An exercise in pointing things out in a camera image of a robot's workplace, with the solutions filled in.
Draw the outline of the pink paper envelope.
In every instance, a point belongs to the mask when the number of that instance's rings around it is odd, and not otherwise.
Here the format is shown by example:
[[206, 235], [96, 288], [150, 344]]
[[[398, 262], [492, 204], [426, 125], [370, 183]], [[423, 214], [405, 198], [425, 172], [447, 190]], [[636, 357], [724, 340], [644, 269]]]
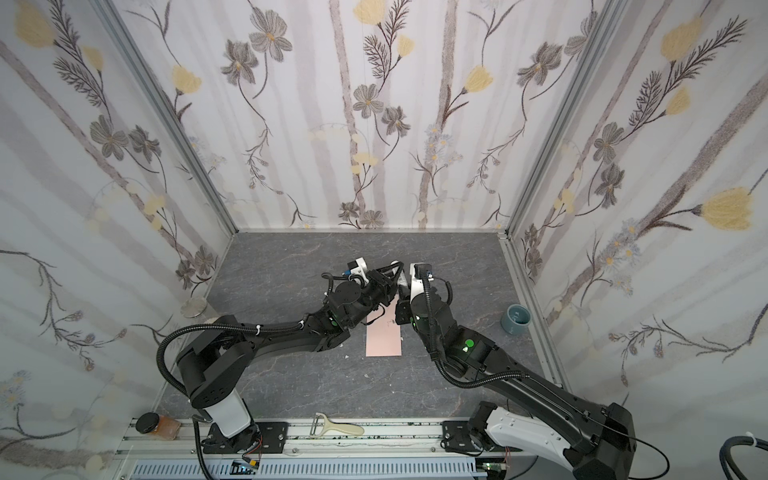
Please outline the pink paper envelope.
[[395, 322], [396, 301], [381, 313], [371, 314], [375, 321], [366, 328], [367, 357], [399, 357], [402, 355], [401, 327]]

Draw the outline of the white glue stick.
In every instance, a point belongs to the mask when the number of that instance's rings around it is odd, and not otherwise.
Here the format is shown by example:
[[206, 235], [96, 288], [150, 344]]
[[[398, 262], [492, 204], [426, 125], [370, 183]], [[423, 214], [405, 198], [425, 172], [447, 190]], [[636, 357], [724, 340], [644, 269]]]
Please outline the white glue stick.
[[405, 271], [404, 264], [401, 261], [393, 261], [390, 264], [392, 270], [392, 278], [398, 287], [404, 289], [409, 288], [409, 280], [407, 272]]

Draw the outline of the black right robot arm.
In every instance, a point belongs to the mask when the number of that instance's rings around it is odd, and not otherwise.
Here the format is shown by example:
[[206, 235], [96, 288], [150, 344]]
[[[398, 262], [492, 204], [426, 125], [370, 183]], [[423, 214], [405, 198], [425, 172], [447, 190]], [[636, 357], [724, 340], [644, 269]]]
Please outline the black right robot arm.
[[490, 338], [458, 324], [427, 280], [397, 287], [396, 320], [410, 323], [440, 375], [461, 389], [488, 388], [522, 407], [566, 442], [576, 479], [631, 479], [640, 445], [631, 413], [571, 394], [520, 364]]

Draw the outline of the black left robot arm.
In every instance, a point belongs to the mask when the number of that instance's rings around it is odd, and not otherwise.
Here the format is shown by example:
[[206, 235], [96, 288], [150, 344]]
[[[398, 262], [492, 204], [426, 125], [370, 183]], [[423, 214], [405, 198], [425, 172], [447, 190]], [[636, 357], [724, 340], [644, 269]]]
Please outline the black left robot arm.
[[356, 326], [368, 325], [368, 315], [389, 306], [407, 284], [400, 261], [366, 270], [357, 260], [343, 275], [322, 277], [328, 285], [321, 307], [298, 321], [247, 324], [223, 315], [175, 330], [160, 343], [158, 371], [210, 424], [206, 437], [197, 440], [198, 453], [245, 453], [261, 444], [263, 430], [236, 391], [252, 361], [334, 349]]

